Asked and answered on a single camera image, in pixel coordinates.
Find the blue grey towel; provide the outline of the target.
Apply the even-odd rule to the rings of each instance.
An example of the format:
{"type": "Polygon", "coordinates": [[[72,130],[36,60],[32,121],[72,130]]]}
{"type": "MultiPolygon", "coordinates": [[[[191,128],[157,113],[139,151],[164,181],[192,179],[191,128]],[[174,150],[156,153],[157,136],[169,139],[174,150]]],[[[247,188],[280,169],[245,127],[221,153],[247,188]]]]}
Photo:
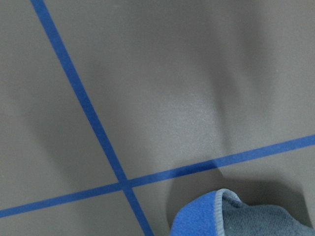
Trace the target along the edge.
{"type": "Polygon", "coordinates": [[[184,206],[175,216],[172,236],[313,236],[314,229],[275,205],[250,206],[236,193],[220,189],[184,206]]]}

